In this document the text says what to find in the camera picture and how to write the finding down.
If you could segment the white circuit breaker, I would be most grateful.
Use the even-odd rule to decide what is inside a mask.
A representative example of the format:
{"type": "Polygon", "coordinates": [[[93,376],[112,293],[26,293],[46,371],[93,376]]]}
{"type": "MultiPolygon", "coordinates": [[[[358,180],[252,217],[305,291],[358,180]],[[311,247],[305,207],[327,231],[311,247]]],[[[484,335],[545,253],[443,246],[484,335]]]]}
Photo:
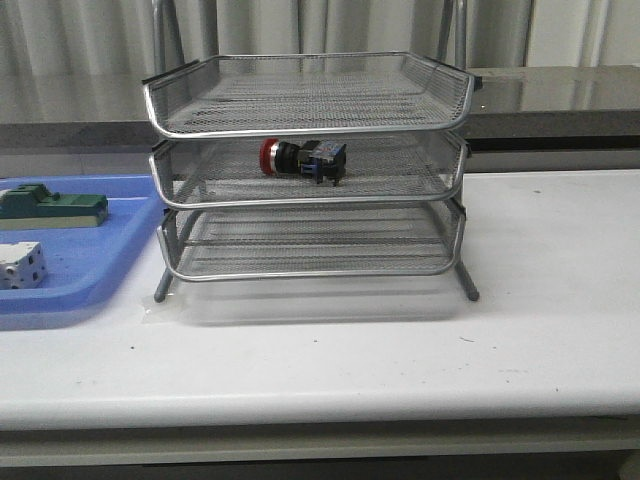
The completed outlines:
{"type": "Polygon", "coordinates": [[[1,289],[31,289],[48,274],[42,246],[39,242],[1,244],[1,289]]]}

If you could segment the green electrical module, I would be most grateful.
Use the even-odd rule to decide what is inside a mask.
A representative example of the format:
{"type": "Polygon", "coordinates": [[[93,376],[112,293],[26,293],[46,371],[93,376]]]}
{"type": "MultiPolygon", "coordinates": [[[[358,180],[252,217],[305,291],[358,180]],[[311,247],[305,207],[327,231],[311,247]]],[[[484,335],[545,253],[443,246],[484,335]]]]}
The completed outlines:
{"type": "Polygon", "coordinates": [[[51,192],[43,183],[1,191],[2,229],[98,227],[108,215],[105,195],[51,192]]]}

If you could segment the clear tape strip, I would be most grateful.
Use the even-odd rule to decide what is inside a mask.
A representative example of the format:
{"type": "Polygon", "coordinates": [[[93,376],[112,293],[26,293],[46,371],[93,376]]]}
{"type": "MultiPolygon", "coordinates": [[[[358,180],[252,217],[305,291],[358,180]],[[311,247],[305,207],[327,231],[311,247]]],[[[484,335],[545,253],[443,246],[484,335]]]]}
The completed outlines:
{"type": "Polygon", "coordinates": [[[187,301],[181,295],[170,293],[162,302],[156,302],[153,296],[142,299],[143,324],[181,323],[187,310],[187,301]]]}

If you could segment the grey stone counter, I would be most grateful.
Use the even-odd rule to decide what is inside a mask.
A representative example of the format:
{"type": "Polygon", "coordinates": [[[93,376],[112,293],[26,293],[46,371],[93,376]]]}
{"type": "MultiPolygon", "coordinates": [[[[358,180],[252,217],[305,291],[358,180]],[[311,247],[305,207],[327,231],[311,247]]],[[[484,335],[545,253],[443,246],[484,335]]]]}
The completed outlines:
{"type": "MultiPolygon", "coordinates": [[[[475,70],[461,136],[476,150],[622,149],[639,145],[636,66],[475,70]]],[[[4,76],[4,149],[149,146],[156,140],[133,74],[4,76]]]]}

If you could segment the blue plastic tray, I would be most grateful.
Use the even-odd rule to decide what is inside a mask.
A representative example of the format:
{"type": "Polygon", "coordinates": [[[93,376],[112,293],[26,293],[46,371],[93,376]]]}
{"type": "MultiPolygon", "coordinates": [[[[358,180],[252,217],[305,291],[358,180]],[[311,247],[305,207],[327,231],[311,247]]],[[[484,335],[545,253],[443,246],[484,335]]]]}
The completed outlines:
{"type": "Polygon", "coordinates": [[[85,310],[106,301],[163,217],[163,203],[148,175],[14,177],[3,189],[43,183],[61,194],[102,194],[109,214],[88,228],[4,230],[3,243],[36,241],[43,247],[48,275],[36,288],[3,290],[1,322],[29,316],[85,310]]]}

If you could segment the white pleated curtain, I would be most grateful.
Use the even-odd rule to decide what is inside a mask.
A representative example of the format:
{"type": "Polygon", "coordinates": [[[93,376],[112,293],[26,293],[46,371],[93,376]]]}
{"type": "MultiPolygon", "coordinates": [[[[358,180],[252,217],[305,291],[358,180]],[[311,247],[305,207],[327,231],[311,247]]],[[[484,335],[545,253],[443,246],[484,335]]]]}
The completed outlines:
{"type": "MultiPolygon", "coordinates": [[[[187,59],[214,54],[404,50],[436,57],[441,1],[179,1],[187,59]]],[[[467,64],[551,67],[634,64],[635,1],[471,1],[467,64]]],[[[134,98],[105,78],[154,71],[148,1],[5,1],[1,118],[34,122],[97,112],[122,118],[134,98]]]]}

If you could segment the red emergency push button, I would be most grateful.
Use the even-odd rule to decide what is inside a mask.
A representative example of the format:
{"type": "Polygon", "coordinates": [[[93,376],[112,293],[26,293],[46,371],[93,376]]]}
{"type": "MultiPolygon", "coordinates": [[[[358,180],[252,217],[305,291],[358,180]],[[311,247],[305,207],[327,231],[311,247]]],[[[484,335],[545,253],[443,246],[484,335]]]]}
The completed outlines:
{"type": "Polygon", "coordinates": [[[259,165],[266,175],[299,175],[337,186],[346,173],[346,147],[333,140],[309,140],[299,146],[267,138],[259,150],[259,165]]]}

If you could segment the silver mesh tray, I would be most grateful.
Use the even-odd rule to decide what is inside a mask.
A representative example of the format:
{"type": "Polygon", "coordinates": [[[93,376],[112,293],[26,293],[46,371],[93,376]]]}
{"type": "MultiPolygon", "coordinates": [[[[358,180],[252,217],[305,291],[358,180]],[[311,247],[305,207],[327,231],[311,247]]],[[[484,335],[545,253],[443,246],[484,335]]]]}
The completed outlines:
{"type": "Polygon", "coordinates": [[[482,86],[409,52],[216,55],[144,80],[166,138],[449,130],[482,86]]]}
{"type": "Polygon", "coordinates": [[[466,221],[452,200],[171,211],[158,228],[181,280],[431,276],[454,266],[466,221]]]}
{"type": "Polygon", "coordinates": [[[460,189],[469,146],[454,133],[405,131],[335,135],[346,147],[337,184],[299,175],[267,176],[260,137],[164,141],[149,157],[160,197],[178,210],[385,198],[442,200],[460,189]]]}

